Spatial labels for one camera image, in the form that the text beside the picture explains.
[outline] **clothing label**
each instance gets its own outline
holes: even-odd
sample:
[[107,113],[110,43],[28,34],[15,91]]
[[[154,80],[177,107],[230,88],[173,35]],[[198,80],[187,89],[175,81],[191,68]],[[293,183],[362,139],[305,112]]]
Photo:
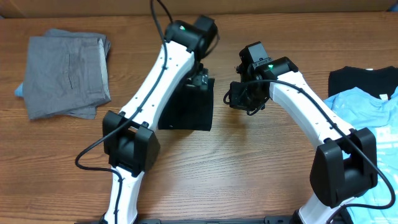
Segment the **clothing label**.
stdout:
[[380,94],[380,99],[387,101],[388,100],[388,95],[387,94]]

